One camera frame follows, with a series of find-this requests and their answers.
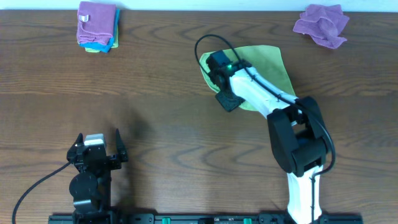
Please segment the light green cloth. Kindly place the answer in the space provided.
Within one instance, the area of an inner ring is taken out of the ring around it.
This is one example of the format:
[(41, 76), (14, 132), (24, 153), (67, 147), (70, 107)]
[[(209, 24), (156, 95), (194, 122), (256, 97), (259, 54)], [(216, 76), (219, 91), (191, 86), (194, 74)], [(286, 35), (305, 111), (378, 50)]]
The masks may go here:
[[(284, 67), (280, 48), (270, 45), (251, 45), (235, 48), (238, 55), (252, 64), (259, 74), (267, 81), (271, 82), (280, 90), (295, 96), (293, 86), (290, 82), (288, 73)], [(232, 61), (236, 62), (237, 58), (231, 49), (225, 49), (223, 52)], [(203, 66), (205, 72), (209, 73), (210, 69), (206, 63), (207, 58), (213, 52), (206, 52), (201, 55), (199, 62)], [(211, 90), (218, 93), (220, 89), (213, 84), (210, 77), (201, 70), (203, 78)], [(245, 101), (239, 106), (242, 110), (257, 111), (250, 103)]]

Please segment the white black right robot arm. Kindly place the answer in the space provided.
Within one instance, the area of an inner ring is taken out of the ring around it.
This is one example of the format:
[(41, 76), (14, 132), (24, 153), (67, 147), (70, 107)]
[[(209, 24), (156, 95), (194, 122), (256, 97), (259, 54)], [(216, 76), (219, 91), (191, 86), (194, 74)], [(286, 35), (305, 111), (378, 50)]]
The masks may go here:
[(329, 171), (323, 165), (328, 154), (335, 155), (335, 146), (317, 102), (282, 91), (246, 60), (208, 59), (206, 64), (226, 111), (248, 102), (267, 120), (272, 153), (287, 173), (289, 216), (295, 223), (319, 221), (319, 180)]

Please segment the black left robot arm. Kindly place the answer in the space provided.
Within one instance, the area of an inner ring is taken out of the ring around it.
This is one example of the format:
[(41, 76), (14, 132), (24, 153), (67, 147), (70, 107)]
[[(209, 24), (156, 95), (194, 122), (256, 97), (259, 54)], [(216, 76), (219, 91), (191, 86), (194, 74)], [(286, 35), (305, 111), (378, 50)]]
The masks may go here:
[(128, 154), (118, 129), (115, 140), (115, 155), (106, 154), (103, 134), (79, 134), (68, 150), (67, 161), (78, 171), (69, 185), (73, 223), (119, 223), (119, 212), (111, 207), (111, 172), (122, 168)]

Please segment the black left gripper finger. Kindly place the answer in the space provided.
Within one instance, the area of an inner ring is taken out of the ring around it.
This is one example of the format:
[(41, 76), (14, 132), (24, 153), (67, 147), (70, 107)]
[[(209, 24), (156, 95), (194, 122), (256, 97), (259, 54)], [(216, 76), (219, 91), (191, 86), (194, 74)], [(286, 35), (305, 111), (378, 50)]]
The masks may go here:
[(78, 156), (78, 150), (83, 146), (83, 134), (80, 133), (67, 152), (67, 161), (75, 162)]
[(116, 129), (115, 140), (116, 140), (116, 149), (118, 152), (119, 160), (121, 162), (127, 162), (128, 161), (127, 149), (123, 143), (123, 140), (121, 139), (119, 129)]

